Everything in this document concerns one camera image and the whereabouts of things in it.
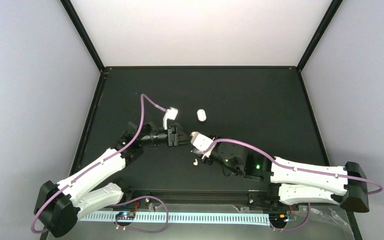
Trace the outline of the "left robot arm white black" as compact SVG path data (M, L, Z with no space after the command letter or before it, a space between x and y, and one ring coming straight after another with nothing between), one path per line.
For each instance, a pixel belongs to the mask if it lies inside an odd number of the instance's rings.
M190 134L173 121L167 128L152 122L142 127L129 123L120 138L92 163L57 183L49 180L42 184L33 210L31 231L36 234L49 231L57 238L64 236L88 214L121 202L124 196L121 183L98 186L137 160L144 148L178 147L188 144L190 139Z

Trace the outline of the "white earbuds charging case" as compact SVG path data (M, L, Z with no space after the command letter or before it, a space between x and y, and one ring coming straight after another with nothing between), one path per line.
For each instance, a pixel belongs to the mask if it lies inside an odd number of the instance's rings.
M196 114L197 114L197 119L200 122L205 122L207 120L207 114L206 114L206 111L204 109L198 109Z

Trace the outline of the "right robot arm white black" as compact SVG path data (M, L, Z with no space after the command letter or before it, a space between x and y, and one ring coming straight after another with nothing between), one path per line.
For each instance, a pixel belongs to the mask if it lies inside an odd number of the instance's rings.
M331 204L367 213L369 191L361 166L349 161L344 166L321 166L271 156L238 140L191 136L193 152L205 164L217 162L232 175L268 186L265 204L273 210L301 203Z

